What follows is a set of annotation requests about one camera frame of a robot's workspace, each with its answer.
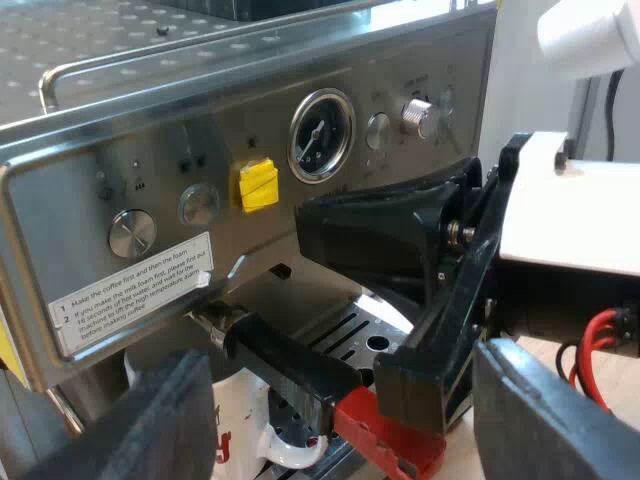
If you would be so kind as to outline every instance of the white sticker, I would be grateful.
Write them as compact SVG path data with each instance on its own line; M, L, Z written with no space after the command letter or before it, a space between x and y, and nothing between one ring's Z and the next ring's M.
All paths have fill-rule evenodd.
M205 232L49 304L65 356L198 288L213 270Z

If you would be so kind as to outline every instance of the silver knob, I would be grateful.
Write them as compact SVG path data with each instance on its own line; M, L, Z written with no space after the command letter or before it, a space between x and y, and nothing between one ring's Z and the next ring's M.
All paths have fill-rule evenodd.
M191 185L180 197L178 215L184 225L206 227L219 212L220 197L210 185Z
M422 139L436 133L440 124L440 110L435 105L414 98L402 109L402 124L409 134Z
M156 222L144 210L125 210L115 216L109 230L111 251L122 258L137 258L156 239Z
M367 124L367 145L371 150L385 149L389 144L391 121L386 113L377 113Z

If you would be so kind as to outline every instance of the white cup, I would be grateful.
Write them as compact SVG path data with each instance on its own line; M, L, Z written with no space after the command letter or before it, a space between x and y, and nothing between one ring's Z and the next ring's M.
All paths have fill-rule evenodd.
M315 446L285 443L269 424L269 385L246 368L213 384L218 453L215 480L255 478L267 460L287 468L307 468L327 449L327 437Z
M269 423L269 385L246 368L235 373L230 373L228 366L225 370L221 365L224 357L206 342L207 336L200 327L180 325L162 329L130 346L124 357L129 385L135 383L143 370L160 365L172 352L189 347L206 350L213 370L212 408L218 429L218 450L211 478L253 480L267 460L293 469L316 463L327 449L327 437L318 437L310 448L294 447L281 440Z

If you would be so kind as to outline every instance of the white wall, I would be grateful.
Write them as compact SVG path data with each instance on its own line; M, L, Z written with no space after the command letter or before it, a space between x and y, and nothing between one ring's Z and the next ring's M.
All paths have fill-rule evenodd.
M604 119L604 103L607 96L609 75L599 80L595 108L587 131L583 158L587 160L604 160L607 155L607 133ZM640 161L638 148L638 120L640 119L640 65L628 68L618 87L618 94L613 109L613 125L615 128L616 162Z
M479 146L485 171L515 132L574 128L584 90L547 70L537 44L538 17L556 1L504 0L498 13Z

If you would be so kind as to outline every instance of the portafilter handle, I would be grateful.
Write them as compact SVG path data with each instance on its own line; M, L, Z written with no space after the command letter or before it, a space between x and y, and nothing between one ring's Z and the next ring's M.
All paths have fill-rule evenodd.
M261 377L319 435L335 431L392 480L427 480L446 443L384 418L360 373L278 332L258 314L214 302L189 314L227 357Z
M319 435L333 430L335 405L362 386L358 370L299 344L257 313L218 301L189 317L229 360L262 378Z

